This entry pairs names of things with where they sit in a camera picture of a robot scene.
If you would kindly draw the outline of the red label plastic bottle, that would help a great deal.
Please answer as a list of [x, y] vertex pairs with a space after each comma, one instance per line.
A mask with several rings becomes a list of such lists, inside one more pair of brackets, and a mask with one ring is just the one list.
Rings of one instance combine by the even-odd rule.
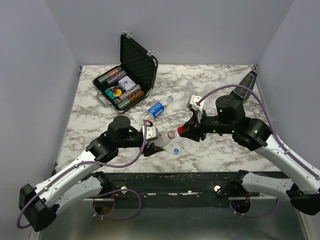
[[160, 131], [158, 133], [157, 139], [153, 140], [155, 146], [164, 148], [167, 146], [174, 138], [176, 138], [177, 132], [175, 130]]

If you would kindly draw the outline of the black poker chip case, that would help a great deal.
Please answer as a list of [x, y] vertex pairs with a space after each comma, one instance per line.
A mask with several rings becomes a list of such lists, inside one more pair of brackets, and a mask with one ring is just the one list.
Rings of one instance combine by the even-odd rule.
[[120, 36], [120, 64], [97, 76], [93, 85], [97, 99], [111, 104], [119, 113], [126, 112], [146, 98], [154, 88], [159, 61], [153, 50], [146, 50], [131, 33]]

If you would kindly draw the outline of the black metronome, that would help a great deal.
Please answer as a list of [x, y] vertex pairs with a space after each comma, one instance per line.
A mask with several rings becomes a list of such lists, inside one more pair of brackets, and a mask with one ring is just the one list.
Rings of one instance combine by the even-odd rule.
[[[255, 71], [250, 71], [245, 77], [241, 80], [239, 85], [244, 86], [250, 90], [254, 89], [257, 80], [257, 73]], [[235, 87], [231, 92], [231, 96], [234, 96], [236, 99], [241, 100], [242, 103], [245, 103], [250, 97], [251, 93], [246, 89], [241, 87]]]

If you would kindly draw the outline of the clear plastic bottle right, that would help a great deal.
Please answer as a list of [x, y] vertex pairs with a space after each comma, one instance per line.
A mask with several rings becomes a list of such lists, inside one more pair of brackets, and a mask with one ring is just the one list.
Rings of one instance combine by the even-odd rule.
[[208, 94], [209, 92], [211, 92], [211, 91], [213, 91], [213, 90], [215, 90], [215, 89], [216, 89], [216, 88], [215, 88], [214, 85], [212, 85], [212, 84], [206, 84], [205, 87], [203, 88], [202, 93], [203, 93], [203, 95], [206, 95], [206, 94]]

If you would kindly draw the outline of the clear plastic bottle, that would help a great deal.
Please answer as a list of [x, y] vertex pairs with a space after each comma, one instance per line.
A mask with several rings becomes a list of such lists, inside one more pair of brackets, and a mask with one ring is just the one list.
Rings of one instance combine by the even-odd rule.
[[216, 88], [215, 88], [214, 85], [212, 85], [212, 84], [206, 84], [205, 87], [203, 88], [202, 93], [203, 93], [203, 95], [206, 95], [206, 94], [208, 94], [209, 92], [211, 92], [211, 91], [213, 91], [213, 90], [215, 90], [215, 89], [216, 89]]
[[187, 103], [192, 95], [195, 95], [195, 85], [191, 80], [188, 80], [184, 86], [184, 101]]

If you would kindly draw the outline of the clear plastic bottle left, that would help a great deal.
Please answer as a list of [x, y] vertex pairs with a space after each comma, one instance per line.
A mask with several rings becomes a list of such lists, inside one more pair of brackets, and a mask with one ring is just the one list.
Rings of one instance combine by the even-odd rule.
[[188, 80], [184, 86], [184, 101], [187, 103], [192, 95], [195, 95], [195, 85], [191, 80]]

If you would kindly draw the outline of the red bottle cap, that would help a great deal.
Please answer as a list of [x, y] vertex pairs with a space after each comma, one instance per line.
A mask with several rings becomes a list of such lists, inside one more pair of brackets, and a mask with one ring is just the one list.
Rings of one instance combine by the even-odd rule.
[[182, 134], [184, 131], [185, 131], [185, 126], [180, 126], [180, 127], [178, 127], [177, 128], [177, 132], [178, 132], [178, 134], [180, 135], [180, 134]]

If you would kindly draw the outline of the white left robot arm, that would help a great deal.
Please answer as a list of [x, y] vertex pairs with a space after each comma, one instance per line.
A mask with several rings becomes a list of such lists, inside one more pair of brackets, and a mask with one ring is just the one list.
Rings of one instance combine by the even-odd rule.
[[150, 120], [144, 120], [138, 131], [131, 126], [128, 117], [115, 117], [107, 131], [92, 140], [69, 166], [36, 186], [27, 183], [20, 189], [16, 226], [23, 229], [21, 218], [25, 217], [34, 231], [43, 230], [57, 217], [53, 205], [78, 181], [101, 166], [107, 166], [118, 155], [119, 148], [139, 148], [139, 153], [143, 154], [147, 143], [158, 137], [159, 131]]

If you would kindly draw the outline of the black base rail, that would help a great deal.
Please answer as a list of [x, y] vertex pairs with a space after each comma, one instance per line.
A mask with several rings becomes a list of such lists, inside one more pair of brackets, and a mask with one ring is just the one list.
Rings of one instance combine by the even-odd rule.
[[98, 171], [84, 177], [97, 178], [101, 193], [127, 187], [138, 193], [115, 193], [117, 209], [227, 208], [229, 197], [244, 199], [246, 191], [239, 186], [244, 171], [182, 173], [105, 173]]

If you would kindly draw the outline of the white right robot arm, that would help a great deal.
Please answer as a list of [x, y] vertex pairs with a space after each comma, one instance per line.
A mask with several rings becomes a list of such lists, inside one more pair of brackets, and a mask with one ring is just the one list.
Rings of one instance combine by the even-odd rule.
[[187, 107], [192, 117], [177, 129], [180, 137], [203, 141], [207, 134], [230, 134], [240, 146], [256, 152], [279, 168], [287, 177], [272, 178], [239, 170], [216, 191], [218, 198], [265, 194], [289, 201], [298, 211], [314, 216], [320, 211], [320, 178], [294, 161], [294, 152], [277, 143], [271, 128], [262, 120], [247, 117], [241, 100], [223, 95], [215, 101], [217, 115], [208, 116], [199, 97], [192, 95]]

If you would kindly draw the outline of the blue label pepsi bottle lying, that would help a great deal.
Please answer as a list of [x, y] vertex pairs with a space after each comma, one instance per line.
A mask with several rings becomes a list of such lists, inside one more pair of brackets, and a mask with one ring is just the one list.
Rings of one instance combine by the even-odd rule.
[[165, 111], [165, 108], [174, 100], [172, 95], [166, 96], [159, 101], [157, 101], [152, 107], [147, 109], [140, 117], [139, 120], [154, 120], [162, 112]]

